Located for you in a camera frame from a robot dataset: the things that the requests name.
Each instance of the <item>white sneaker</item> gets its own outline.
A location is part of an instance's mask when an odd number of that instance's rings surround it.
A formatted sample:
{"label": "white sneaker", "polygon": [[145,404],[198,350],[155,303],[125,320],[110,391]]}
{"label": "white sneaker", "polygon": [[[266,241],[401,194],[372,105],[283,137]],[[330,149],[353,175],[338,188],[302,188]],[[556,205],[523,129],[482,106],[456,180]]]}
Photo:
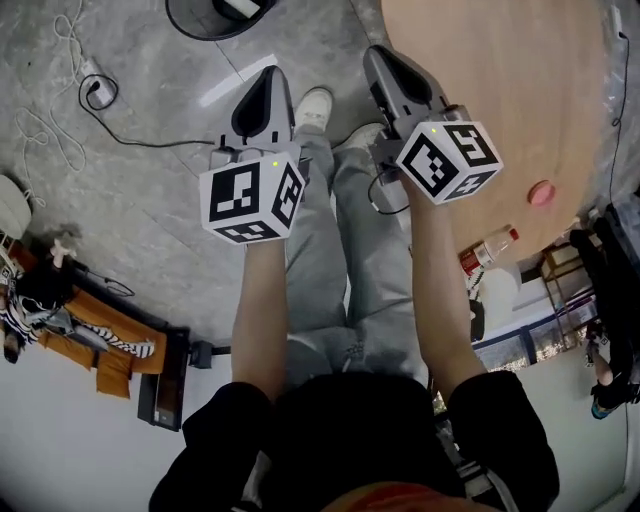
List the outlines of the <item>white sneaker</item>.
{"label": "white sneaker", "polygon": [[323,87],[311,89],[304,95],[296,109],[296,132],[303,126],[313,126],[325,132],[331,109],[333,108],[333,94]]}
{"label": "white sneaker", "polygon": [[369,151],[369,146],[373,145],[382,130],[384,130],[384,125],[381,123],[366,124],[353,132],[345,142],[333,148],[333,152],[339,153],[345,149],[352,148]]}

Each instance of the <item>black device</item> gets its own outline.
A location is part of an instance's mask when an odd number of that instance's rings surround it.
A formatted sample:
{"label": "black device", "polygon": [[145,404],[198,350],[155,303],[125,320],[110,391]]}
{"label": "black device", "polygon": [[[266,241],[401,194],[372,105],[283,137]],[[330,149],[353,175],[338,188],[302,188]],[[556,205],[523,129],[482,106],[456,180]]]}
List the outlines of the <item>black device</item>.
{"label": "black device", "polygon": [[184,381],[189,359],[189,329],[167,331],[167,352],[160,375],[143,375],[138,418],[150,425],[179,432],[182,426]]}

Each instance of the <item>orange cushion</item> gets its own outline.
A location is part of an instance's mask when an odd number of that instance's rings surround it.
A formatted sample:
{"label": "orange cushion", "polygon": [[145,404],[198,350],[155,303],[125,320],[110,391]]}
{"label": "orange cushion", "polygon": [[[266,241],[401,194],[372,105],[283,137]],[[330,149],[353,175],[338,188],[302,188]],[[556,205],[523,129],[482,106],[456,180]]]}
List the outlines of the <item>orange cushion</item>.
{"label": "orange cushion", "polygon": [[58,354],[68,357],[72,361],[78,363],[80,366],[85,367],[87,370],[91,370],[93,364],[93,350],[80,343],[71,341],[64,336],[52,334],[50,332],[43,332],[38,342],[45,348],[49,348]]}
{"label": "orange cushion", "polygon": [[122,350],[109,349],[101,352],[98,359],[98,374],[96,376],[96,389],[98,393],[130,398],[129,374],[133,356]]}
{"label": "orange cushion", "polygon": [[111,329],[122,341],[154,341],[154,354],[146,359],[133,358],[131,370],[135,373],[162,373],[167,348],[167,336],[164,333],[136,322],[82,290],[76,289],[76,292],[76,297],[65,305],[69,313],[90,325]]}

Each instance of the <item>white cube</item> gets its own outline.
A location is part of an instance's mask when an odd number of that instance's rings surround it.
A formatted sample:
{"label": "white cube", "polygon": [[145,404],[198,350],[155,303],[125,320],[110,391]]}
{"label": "white cube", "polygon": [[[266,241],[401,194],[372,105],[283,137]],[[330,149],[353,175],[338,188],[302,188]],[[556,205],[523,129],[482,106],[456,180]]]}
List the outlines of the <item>white cube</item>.
{"label": "white cube", "polygon": [[435,204],[472,196],[504,167],[481,123],[420,123],[396,162]]}
{"label": "white cube", "polygon": [[286,152],[206,172],[200,175],[202,227],[235,245],[288,238],[304,187]]}

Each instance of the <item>black shirt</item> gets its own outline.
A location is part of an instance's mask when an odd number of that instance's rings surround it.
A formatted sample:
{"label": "black shirt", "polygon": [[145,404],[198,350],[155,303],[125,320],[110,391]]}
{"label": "black shirt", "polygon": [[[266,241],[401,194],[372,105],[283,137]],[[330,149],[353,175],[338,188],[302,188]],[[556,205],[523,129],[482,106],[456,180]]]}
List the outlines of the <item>black shirt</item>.
{"label": "black shirt", "polygon": [[[558,470],[540,420],[509,372],[464,382],[449,401],[462,455],[496,473],[521,512],[547,510]],[[272,462],[260,495],[267,511],[319,511],[377,482],[418,483],[464,497],[435,435],[429,392],[403,378],[365,373],[317,377],[272,405],[232,383],[189,418],[187,447],[158,485],[152,512],[228,511],[259,451]]]}

